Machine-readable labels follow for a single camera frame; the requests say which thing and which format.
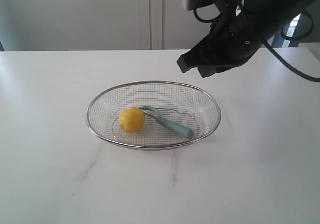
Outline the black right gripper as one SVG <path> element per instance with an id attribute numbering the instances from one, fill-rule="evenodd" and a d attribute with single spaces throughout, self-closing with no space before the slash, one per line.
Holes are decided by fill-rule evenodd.
<path id="1" fill-rule="evenodd" d="M 182 73 L 197 68 L 202 78 L 222 73 L 246 63 L 260 47 L 253 28 L 254 17 L 261 14 L 265 0 L 211 0 L 220 14 L 209 20 L 209 33 L 177 64 Z M 193 13 L 198 21 L 204 22 Z"/>

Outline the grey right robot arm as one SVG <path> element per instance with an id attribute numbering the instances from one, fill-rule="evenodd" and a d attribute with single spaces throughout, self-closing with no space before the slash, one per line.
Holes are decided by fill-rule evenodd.
<path id="1" fill-rule="evenodd" d="M 242 66 L 294 17 L 316 0 L 182 0 L 186 10 L 215 5 L 209 33 L 177 60 L 182 72 L 196 68 L 202 77 Z"/>

